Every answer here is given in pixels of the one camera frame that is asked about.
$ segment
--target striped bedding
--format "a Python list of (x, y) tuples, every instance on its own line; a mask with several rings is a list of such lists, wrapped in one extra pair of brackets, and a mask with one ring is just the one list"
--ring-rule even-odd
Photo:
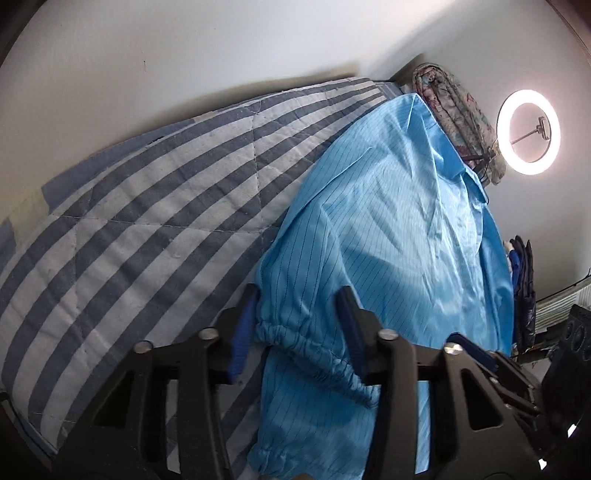
[[(314, 162), (400, 94), (364, 78), (263, 96), (124, 142), (46, 184), (0, 226), (0, 385), (49, 456), (134, 343), (187, 339), (251, 281)], [(256, 478), (265, 356), (220, 390), (236, 478)], [(175, 385), (169, 468), (178, 470)]]

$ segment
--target silver screw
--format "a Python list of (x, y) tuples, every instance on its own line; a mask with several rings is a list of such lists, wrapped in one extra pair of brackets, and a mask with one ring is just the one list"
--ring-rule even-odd
[(391, 330), (389, 328), (382, 328), (378, 332), (378, 336), (382, 340), (396, 340), (398, 338), (398, 334), (396, 332), (394, 332), (394, 330)]
[(464, 351), (461, 345), (458, 343), (446, 343), (443, 345), (443, 351), (448, 355), (459, 355)]
[(199, 338), (201, 340), (213, 340), (219, 336), (220, 334), (215, 328), (204, 328), (199, 332)]
[(138, 342), (134, 345), (134, 352), (140, 354), (148, 353), (152, 348), (154, 348), (152, 342), (149, 342), (148, 340), (142, 340), (141, 342)]

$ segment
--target gray and white striped quilt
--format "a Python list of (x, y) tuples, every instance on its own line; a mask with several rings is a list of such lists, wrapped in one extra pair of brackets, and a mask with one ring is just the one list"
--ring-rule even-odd
[[(151, 132), (56, 177), (0, 226), (1, 384), (45, 450), (137, 341), (183, 341), (237, 301), (314, 162), (384, 93), (397, 90), (337, 80)], [(220, 391), (243, 480), (263, 357), (252, 348)], [(174, 395), (171, 384), (176, 470)]]

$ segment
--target gray fabric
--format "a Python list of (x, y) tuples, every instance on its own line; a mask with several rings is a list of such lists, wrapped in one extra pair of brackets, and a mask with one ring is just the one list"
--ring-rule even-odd
[[(76, 191), (58, 206), (68, 175), (50, 182), (52, 213), (0, 275), (1, 383), (33, 429), (59, 448), (134, 343), (185, 340), (235, 304), (311, 166), (384, 101), (357, 78), (276, 93), (71, 169)], [(263, 363), (252, 348), (238, 384), (220, 392), (237, 478), (254, 478), (246, 454)]]

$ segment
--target black device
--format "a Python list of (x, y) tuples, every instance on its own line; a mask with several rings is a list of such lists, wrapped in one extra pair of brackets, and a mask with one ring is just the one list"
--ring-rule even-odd
[[(186, 342), (160, 348), (137, 344), (69, 434), (54, 460), (55, 477), (232, 480), (215, 392), (242, 371), (258, 297), (257, 287), (247, 286), (236, 307)], [(355, 372), (366, 385), (382, 386), (364, 479), (591, 476), (585, 353), (591, 313), (573, 308), (540, 384), (510, 358), (486, 352), (458, 333), (441, 350), (409, 343), (362, 310), (351, 287), (336, 294), (335, 306)], [(165, 458), (170, 379), (179, 383), (180, 474), (167, 469)], [(415, 474), (420, 380), (430, 384), (431, 449), (429, 469)], [(581, 387), (569, 386), (573, 382)], [(578, 427), (569, 438), (571, 422)], [(544, 470), (540, 459), (547, 462)]]

